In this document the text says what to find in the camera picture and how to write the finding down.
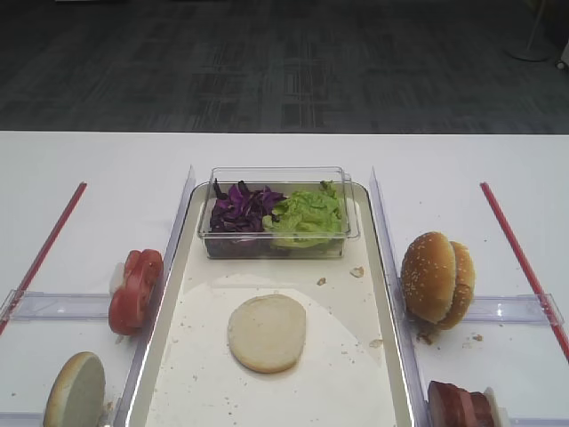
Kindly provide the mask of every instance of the dark floor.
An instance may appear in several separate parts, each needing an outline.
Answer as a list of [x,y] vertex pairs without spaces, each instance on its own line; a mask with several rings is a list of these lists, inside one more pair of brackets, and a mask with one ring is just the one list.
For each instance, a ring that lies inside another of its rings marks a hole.
[[522,0],[0,2],[0,129],[569,133]]

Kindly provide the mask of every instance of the white table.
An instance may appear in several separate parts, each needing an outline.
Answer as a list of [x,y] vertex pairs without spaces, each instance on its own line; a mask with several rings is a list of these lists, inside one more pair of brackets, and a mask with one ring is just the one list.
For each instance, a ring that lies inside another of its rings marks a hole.
[[0,300],[80,181],[87,190],[30,290],[107,292],[129,250],[164,251],[190,165],[197,182],[215,166],[340,165],[366,186],[375,167],[399,259],[421,232],[443,230],[475,261],[493,260],[479,269],[477,294],[530,294],[478,187],[488,181],[569,318],[567,136],[4,132],[0,150]]

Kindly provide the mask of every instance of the top bun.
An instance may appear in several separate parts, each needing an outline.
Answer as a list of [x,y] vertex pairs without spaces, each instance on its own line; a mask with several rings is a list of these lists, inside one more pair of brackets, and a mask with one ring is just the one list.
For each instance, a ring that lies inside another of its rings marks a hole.
[[401,281],[410,312],[450,329],[462,320],[472,301],[474,264],[465,245],[430,232],[409,245]]

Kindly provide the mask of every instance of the metal tray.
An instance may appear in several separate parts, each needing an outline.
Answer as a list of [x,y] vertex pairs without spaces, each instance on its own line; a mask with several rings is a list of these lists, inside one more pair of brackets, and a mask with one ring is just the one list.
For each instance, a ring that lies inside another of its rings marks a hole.
[[[156,323],[116,425],[345,426],[347,416],[354,425],[411,425],[365,188],[354,186],[362,237],[347,242],[341,259],[302,261],[208,259],[196,238],[205,190],[202,184],[192,193]],[[350,274],[360,266],[361,278]],[[275,292],[307,309],[307,344],[291,372],[257,375],[232,359],[227,317],[249,297]]]

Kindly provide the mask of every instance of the clear plastic container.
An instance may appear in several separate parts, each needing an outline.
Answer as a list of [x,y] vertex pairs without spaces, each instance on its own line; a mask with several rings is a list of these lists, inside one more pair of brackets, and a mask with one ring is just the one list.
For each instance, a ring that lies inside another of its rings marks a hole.
[[[212,232],[212,209],[217,195],[214,183],[228,193],[230,187],[243,181],[250,191],[283,193],[321,191],[321,182],[329,182],[339,201],[340,229],[335,232]],[[197,235],[204,241],[210,258],[339,258],[343,256],[347,238],[359,237],[352,181],[340,167],[241,167],[212,170]]]

